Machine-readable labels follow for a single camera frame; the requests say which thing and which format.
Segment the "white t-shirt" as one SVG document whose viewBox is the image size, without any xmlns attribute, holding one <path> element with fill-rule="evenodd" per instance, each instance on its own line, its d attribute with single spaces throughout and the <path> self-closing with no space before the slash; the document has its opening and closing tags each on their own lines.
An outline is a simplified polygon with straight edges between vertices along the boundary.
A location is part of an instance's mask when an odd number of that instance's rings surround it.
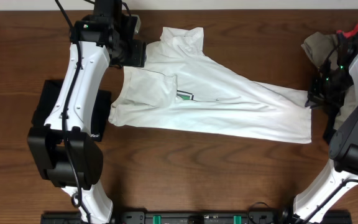
<svg viewBox="0 0 358 224">
<path fill-rule="evenodd" d="M 252 81 L 203 53 L 204 30 L 164 27 L 142 68 L 125 67 L 115 126 L 162 128 L 308 144 L 306 91 Z"/>
</svg>

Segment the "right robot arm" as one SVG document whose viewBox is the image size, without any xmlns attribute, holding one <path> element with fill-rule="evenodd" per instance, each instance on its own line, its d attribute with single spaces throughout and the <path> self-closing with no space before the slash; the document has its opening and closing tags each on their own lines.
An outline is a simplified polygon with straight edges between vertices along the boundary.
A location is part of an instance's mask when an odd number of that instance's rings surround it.
<svg viewBox="0 0 358 224">
<path fill-rule="evenodd" d="M 358 34 L 339 35 L 338 68 L 331 70 L 330 61 L 320 67 L 317 78 L 308 91 L 308 101 L 314 105 L 339 110 L 344 106 L 346 91 L 355 90 L 356 108 L 338 128 L 335 115 L 324 132 L 329 144 L 329 160 L 312 184 L 293 201 L 283 213 L 285 223 L 321 223 L 327 211 L 354 186 L 358 185 Z"/>
</svg>

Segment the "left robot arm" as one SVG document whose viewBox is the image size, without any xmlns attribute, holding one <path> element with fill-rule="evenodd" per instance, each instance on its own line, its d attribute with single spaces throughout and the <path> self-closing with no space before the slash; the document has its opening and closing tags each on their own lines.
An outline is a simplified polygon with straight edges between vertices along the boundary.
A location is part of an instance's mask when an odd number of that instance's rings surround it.
<svg viewBox="0 0 358 224">
<path fill-rule="evenodd" d="M 100 181 L 103 153 L 92 125 L 104 126 L 110 92 L 99 85 L 107 68 L 142 67 L 145 44 L 135 39 L 137 16 L 120 24 L 94 17 L 70 31 L 70 62 L 59 94 L 47 80 L 34 113 L 27 143 L 40 176 L 70 196 L 75 212 L 47 212 L 42 223 L 111 223 L 113 203 Z"/>
</svg>

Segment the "dark navy garment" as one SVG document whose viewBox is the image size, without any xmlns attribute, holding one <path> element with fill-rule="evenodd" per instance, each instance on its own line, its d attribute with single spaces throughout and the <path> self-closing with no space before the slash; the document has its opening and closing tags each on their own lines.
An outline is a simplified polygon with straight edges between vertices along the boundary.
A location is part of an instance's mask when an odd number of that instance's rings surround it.
<svg viewBox="0 0 358 224">
<path fill-rule="evenodd" d="M 323 64 L 319 66 L 319 71 L 323 74 L 324 71 L 346 67 L 350 74 L 350 65 L 358 54 L 358 35 L 345 38 L 336 34 L 335 37 L 334 48 L 328 53 Z M 356 87 L 350 75 L 350 88 L 346 91 L 343 106 L 340 108 L 324 107 L 328 114 L 328 123 L 323 134 L 326 142 L 331 140 L 336 130 L 339 129 L 357 105 Z"/>
</svg>

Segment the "folded black polo shirt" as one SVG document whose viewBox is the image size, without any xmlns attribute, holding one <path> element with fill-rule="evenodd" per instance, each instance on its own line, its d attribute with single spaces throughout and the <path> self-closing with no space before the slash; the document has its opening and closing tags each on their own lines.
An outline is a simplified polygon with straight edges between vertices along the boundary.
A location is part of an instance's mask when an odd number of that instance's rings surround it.
<svg viewBox="0 0 358 224">
<path fill-rule="evenodd" d="M 63 80 L 45 80 L 39 103 L 32 117 L 34 127 L 42 127 L 51 113 L 63 85 Z M 91 138 L 101 142 L 110 112 L 111 92 L 98 90 L 91 119 Z"/>
</svg>

